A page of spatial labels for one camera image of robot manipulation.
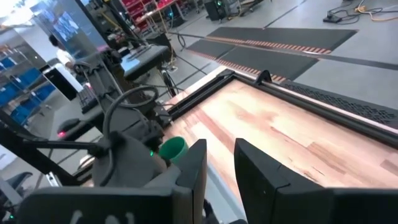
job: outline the wooden tabletop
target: wooden tabletop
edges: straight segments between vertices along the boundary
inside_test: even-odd
[[[225,68],[212,71],[167,103],[184,99]],[[266,85],[324,105],[273,84]],[[355,114],[324,106],[398,133]],[[237,198],[240,195],[233,159],[236,138],[244,138],[283,165],[325,187],[398,186],[395,149],[239,81],[232,81],[174,121],[165,130],[164,141],[173,136],[182,136],[189,146],[198,139],[206,139],[208,162]]]

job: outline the glass partition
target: glass partition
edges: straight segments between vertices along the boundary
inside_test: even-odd
[[[75,1],[44,0],[30,9],[76,59],[108,46]]]

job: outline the black rubber mat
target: black rubber mat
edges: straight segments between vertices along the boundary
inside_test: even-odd
[[[345,29],[241,28],[220,27],[207,37],[260,41],[335,50],[357,33]]]
[[[187,47],[188,50],[192,50],[197,53],[205,54],[212,57],[213,60],[221,57],[225,53],[235,48],[233,44],[224,44],[209,40],[198,40],[191,46]]]
[[[220,60],[259,71],[268,70],[271,74],[289,80],[295,80],[318,62],[315,58],[248,47],[236,47]]]

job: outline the keyboard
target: keyboard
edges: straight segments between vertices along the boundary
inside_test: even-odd
[[[93,109],[96,105],[98,105],[98,101],[95,97],[95,94],[91,88],[90,83],[85,83],[83,85],[83,90],[77,94],[80,98],[80,106],[81,112],[83,114],[89,112],[89,110]]]

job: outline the perforated panel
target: perforated panel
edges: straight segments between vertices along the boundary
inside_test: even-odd
[[[361,100],[356,100],[347,96],[342,96],[336,93],[319,90],[310,86],[294,83],[292,81],[285,81],[281,85],[301,95],[311,97],[315,100],[327,103],[350,113],[360,115],[372,121],[385,124],[392,128],[398,129],[398,111],[368,103]]]

